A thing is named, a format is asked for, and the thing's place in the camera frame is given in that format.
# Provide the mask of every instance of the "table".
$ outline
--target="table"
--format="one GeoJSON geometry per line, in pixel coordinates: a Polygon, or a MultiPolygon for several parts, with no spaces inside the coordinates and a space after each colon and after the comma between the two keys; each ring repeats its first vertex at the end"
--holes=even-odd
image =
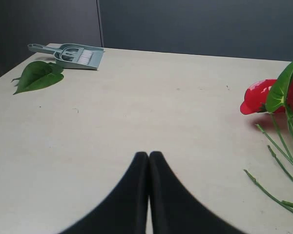
{"type": "Polygon", "coordinates": [[[246,88],[288,62],[106,48],[98,71],[65,69],[63,81],[13,96],[11,80],[34,60],[53,59],[34,54],[0,78],[0,234],[62,231],[105,198],[135,152],[153,150],[235,227],[293,233],[293,215],[243,172],[293,201],[254,127],[275,137],[270,120],[239,112],[246,88]]]}

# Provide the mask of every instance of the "black object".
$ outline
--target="black object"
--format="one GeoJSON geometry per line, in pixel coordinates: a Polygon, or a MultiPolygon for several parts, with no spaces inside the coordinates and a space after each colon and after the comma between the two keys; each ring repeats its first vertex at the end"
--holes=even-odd
{"type": "Polygon", "coordinates": [[[149,162],[154,234],[242,234],[187,191],[161,152],[152,152],[149,162]]]}
{"type": "Polygon", "coordinates": [[[136,153],[106,199],[61,234],[145,234],[148,170],[147,154],[136,153]]]}

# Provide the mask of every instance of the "gray wall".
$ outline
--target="gray wall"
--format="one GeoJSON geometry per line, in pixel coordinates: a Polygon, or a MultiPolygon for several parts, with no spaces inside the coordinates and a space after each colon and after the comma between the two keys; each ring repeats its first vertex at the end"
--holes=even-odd
{"type": "Polygon", "coordinates": [[[100,0],[105,47],[293,59],[293,0],[100,0]]]}
{"type": "Polygon", "coordinates": [[[32,53],[27,44],[102,46],[96,0],[0,0],[0,74],[32,53]]]}

